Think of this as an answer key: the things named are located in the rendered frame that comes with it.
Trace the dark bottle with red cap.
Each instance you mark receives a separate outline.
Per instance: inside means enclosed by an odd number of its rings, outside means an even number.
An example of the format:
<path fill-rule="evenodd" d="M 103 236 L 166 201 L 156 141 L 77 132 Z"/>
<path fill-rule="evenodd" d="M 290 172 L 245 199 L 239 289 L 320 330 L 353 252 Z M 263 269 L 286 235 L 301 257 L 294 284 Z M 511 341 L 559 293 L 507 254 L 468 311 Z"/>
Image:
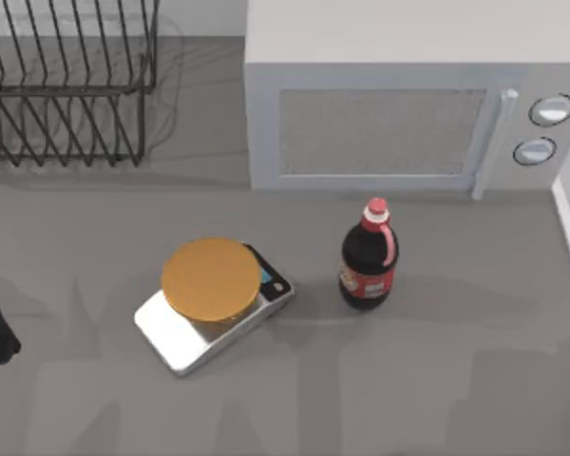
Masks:
<path fill-rule="evenodd" d="M 400 247 L 390 221 L 387 200 L 372 198 L 360 220 L 344 236 L 338 287 L 348 305 L 357 311 L 376 309 L 392 289 Z"/>

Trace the orange round scale plate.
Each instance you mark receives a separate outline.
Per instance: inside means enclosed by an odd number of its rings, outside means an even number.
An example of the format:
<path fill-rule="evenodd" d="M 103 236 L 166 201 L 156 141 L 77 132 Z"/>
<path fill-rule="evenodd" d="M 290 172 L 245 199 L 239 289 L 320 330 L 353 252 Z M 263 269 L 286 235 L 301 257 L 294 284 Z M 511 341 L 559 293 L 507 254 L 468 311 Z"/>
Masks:
<path fill-rule="evenodd" d="M 260 280 L 259 263 L 242 242 L 204 237 L 182 244 L 165 261 L 161 289 L 182 316 L 216 323 L 252 307 Z"/>

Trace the microwave oven door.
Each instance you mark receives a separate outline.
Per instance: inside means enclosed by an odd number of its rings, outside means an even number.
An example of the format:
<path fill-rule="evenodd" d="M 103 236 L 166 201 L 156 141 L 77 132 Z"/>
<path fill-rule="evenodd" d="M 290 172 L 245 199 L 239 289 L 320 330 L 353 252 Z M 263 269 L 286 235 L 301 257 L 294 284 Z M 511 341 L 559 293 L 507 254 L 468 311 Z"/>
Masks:
<path fill-rule="evenodd" d="M 249 63 L 244 77 L 256 189 L 467 191 L 515 83 L 487 64 Z"/>

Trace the silver kitchen scale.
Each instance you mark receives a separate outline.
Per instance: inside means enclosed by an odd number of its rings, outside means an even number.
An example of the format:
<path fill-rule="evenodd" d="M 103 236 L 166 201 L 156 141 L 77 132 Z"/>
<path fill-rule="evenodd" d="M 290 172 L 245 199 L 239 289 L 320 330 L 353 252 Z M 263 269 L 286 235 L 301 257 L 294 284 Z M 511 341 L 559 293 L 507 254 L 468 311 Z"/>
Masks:
<path fill-rule="evenodd" d="M 163 364 L 177 376 L 190 374 L 223 352 L 295 296 L 291 280 L 251 244 L 240 242 L 255 255 L 261 272 L 258 295 L 245 313 L 216 323 L 192 320 L 169 305 L 162 287 L 134 312 L 133 321 L 141 334 Z"/>

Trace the pale microwave oven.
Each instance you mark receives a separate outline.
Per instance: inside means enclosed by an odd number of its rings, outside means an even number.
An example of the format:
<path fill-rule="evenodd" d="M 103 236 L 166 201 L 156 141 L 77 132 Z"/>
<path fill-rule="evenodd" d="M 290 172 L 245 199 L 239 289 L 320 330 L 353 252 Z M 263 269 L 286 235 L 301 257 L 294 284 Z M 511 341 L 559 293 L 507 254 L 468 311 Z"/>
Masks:
<path fill-rule="evenodd" d="M 519 100 L 484 193 L 547 190 L 570 151 L 570 118 L 540 127 L 528 116 L 540 98 L 570 96 L 570 0 L 248 0 L 249 63 L 503 67 Z M 517 164 L 516 146 L 540 137 L 555 155 Z"/>

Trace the round microwave knob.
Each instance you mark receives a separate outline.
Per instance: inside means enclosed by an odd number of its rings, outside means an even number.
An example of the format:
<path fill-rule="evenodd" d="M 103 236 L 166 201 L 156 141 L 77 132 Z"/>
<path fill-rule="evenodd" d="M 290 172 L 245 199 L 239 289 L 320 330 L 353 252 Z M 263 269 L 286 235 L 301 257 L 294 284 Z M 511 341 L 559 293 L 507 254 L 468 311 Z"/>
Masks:
<path fill-rule="evenodd" d="M 512 157 L 521 166 L 535 166 L 548 162 L 556 151 L 557 145 L 551 139 L 540 137 L 518 144 Z"/>
<path fill-rule="evenodd" d="M 529 109 L 529 120 L 540 127 L 551 127 L 570 118 L 570 96 L 558 94 L 538 99 Z"/>

